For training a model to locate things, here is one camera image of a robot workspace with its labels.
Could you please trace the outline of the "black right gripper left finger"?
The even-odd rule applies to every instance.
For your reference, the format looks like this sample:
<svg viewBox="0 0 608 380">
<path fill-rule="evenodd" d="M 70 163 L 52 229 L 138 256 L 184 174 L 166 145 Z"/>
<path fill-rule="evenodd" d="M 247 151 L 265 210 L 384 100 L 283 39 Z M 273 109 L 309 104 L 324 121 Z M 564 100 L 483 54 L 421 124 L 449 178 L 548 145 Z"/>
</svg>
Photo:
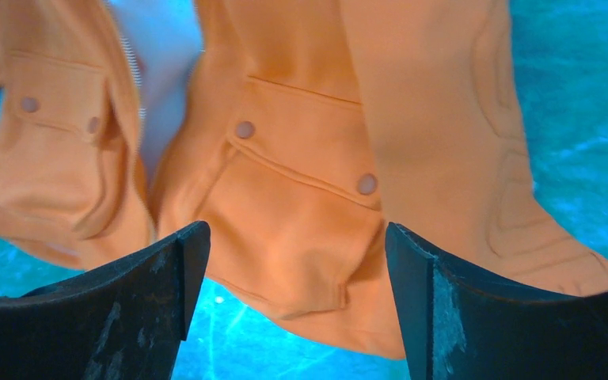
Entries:
<svg viewBox="0 0 608 380">
<path fill-rule="evenodd" d="M 210 251 L 194 222 L 151 246 L 0 297 L 0 379 L 169 379 Z"/>
</svg>

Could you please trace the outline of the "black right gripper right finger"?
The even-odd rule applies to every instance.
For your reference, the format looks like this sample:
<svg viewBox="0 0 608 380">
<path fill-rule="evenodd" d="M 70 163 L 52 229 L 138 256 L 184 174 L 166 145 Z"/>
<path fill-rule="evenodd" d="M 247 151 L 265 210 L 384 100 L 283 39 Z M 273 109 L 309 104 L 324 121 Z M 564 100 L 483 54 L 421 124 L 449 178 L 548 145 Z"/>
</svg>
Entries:
<svg viewBox="0 0 608 380">
<path fill-rule="evenodd" d="M 386 260 L 411 378 L 608 379 L 608 291 L 531 287 L 395 223 Z"/>
</svg>

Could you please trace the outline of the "orange jacket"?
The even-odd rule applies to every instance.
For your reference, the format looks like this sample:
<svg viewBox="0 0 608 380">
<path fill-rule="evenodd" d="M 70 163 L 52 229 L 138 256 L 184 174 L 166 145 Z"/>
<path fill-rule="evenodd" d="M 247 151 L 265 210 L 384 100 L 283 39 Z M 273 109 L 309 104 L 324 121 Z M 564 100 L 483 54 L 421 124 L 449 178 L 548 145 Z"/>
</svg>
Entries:
<svg viewBox="0 0 608 380">
<path fill-rule="evenodd" d="M 0 1 L 0 89 L 0 238 L 52 264 L 202 219 L 211 279 L 390 359 L 389 222 L 608 291 L 608 260 L 534 198 L 506 1 Z"/>
</svg>

